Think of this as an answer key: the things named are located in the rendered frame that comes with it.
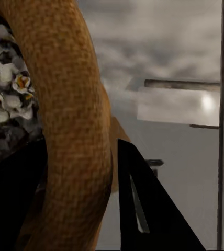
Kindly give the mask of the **popcorn bag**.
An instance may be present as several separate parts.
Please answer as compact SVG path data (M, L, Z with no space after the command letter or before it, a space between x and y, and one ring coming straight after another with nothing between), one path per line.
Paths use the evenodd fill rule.
M12 251L95 251L113 155L110 103L85 20L75 0L0 0L0 24L28 68L48 152L47 187L33 197ZM30 141L24 132L19 147Z

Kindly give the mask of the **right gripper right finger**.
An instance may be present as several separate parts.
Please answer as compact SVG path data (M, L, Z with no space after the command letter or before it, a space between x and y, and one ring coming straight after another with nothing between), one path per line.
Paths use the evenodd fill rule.
M120 139L117 155L121 251L206 251L139 150ZM138 230L130 175L150 233Z

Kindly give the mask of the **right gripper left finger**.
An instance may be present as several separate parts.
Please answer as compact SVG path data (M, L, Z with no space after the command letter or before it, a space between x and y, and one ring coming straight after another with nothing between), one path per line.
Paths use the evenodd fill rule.
M46 140L40 139L0 162L0 251L13 250L47 161Z

